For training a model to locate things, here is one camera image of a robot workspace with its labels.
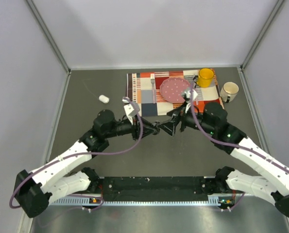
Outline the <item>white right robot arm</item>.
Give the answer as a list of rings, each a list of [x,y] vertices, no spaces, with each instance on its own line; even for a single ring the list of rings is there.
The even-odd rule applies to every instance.
[[[159,128],[173,136],[176,127],[197,129],[215,147],[242,161],[258,176],[249,176],[240,171],[224,167],[216,172],[215,185],[221,192],[229,189],[249,193],[271,204],[289,218],[289,168],[273,158],[252,141],[243,131],[228,123],[227,112],[216,102],[204,106],[201,114],[184,103],[167,113],[170,120],[159,124]]]

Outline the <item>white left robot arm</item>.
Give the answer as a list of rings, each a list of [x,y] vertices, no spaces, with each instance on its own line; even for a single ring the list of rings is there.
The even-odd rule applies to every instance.
[[[148,135],[159,133],[157,123],[141,117],[131,105],[125,106],[125,112],[121,120],[116,120],[112,111],[100,111],[92,128],[69,149],[40,168],[19,172],[10,200],[16,200],[17,208],[34,218],[60,198],[79,191],[95,192],[99,187],[99,177],[93,169],[84,168],[71,176],[67,174],[97,155],[104,155],[109,138],[130,134],[139,142]]]

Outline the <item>white earbud case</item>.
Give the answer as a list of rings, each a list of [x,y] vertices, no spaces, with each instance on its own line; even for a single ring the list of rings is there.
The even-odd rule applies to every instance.
[[[99,99],[99,101],[101,101],[102,103],[105,103],[105,104],[108,104],[109,101],[110,101],[110,99],[107,96],[105,96],[105,95],[100,95],[98,97],[98,99]]]

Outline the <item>pink polka dot plate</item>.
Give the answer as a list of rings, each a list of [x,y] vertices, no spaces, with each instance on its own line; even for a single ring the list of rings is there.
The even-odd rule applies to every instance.
[[[160,94],[170,103],[183,103],[181,93],[190,87],[190,83],[183,78],[168,78],[160,85]]]

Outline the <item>colourful patterned placemat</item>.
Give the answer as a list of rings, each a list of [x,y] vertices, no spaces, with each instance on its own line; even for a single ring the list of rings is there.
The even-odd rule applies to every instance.
[[[127,74],[126,96],[135,101],[142,117],[165,116],[184,103],[182,93],[193,84],[198,96],[193,102],[202,113],[209,102],[223,106],[216,75],[209,87],[198,86],[199,71],[151,71]]]

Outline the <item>pink fork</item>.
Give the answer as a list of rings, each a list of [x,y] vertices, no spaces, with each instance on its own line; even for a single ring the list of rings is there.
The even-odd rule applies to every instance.
[[[154,73],[151,74],[150,81],[152,85],[153,103],[156,103],[156,89],[155,89],[155,74]]]

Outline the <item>yellow mug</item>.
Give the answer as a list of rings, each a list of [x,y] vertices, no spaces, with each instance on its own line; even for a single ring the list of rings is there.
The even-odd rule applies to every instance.
[[[214,71],[209,68],[202,68],[198,72],[198,79],[196,84],[201,88],[207,88],[210,86],[214,78]]]

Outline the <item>white enamel mug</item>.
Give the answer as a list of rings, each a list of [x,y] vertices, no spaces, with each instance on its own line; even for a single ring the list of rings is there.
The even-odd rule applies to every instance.
[[[234,82],[226,82],[220,91],[220,97],[225,103],[231,102],[239,92],[239,86]]]

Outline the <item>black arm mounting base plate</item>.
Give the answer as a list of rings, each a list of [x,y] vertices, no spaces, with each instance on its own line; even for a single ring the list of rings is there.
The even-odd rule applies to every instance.
[[[105,177],[105,201],[205,200],[200,177]]]

